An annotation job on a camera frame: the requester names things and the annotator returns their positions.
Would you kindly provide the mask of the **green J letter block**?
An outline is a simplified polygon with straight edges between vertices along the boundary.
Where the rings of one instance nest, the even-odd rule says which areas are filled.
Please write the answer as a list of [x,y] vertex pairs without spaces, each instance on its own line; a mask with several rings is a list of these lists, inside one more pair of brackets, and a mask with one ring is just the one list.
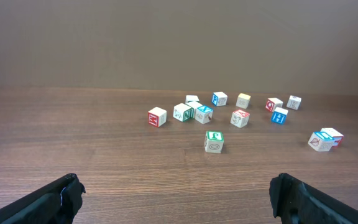
[[224,136],[219,131],[207,131],[204,139],[204,149],[209,153],[221,153],[224,145]]

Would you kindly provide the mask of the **red A letter block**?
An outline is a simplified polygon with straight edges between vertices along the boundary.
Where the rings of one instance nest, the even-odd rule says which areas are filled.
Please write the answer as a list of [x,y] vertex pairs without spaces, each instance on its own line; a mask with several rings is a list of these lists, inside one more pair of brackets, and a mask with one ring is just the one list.
[[235,110],[232,113],[231,124],[235,125],[238,128],[243,128],[247,125],[250,114],[243,110]]

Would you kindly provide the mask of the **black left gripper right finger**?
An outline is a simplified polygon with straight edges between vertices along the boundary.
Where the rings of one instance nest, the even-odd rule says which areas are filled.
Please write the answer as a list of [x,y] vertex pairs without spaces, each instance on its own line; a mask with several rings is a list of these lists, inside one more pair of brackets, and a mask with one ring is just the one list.
[[281,173],[270,181],[273,216],[287,224],[358,224],[358,210]]

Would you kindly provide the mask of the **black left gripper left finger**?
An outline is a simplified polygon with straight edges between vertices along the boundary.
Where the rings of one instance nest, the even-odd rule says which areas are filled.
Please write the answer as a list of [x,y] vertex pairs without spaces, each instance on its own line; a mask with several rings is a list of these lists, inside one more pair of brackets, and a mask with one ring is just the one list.
[[0,209],[0,224],[72,224],[85,186],[69,173]]

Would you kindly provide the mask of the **blue X letter block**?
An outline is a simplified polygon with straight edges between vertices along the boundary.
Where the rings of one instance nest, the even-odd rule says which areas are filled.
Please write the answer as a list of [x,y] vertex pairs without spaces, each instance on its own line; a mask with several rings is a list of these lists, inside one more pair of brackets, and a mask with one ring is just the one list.
[[212,120],[213,109],[209,106],[202,105],[195,109],[195,120],[201,124],[206,124]]

